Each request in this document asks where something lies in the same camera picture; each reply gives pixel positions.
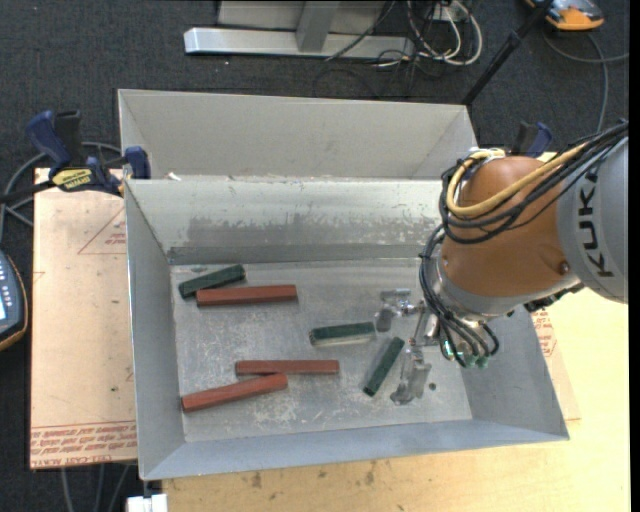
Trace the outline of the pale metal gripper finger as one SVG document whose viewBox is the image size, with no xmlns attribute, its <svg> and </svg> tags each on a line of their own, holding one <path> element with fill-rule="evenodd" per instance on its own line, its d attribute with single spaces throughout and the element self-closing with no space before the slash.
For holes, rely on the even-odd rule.
<svg viewBox="0 0 640 512">
<path fill-rule="evenodd" d="M 424 300 L 412 300 L 409 288 L 395 288 L 380 292 L 381 306 L 374 315 L 378 332 L 389 332 L 395 318 L 422 314 L 425 310 Z"/>
<path fill-rule="evenodd" d="M 395 405 L 406 405 L 414 399 L 421 399 L 426 388 L 427 378 L 432 365 L 425 360 L 421 349 L 404 351 L 400 382 L 390 395 Z"/>
</svg>

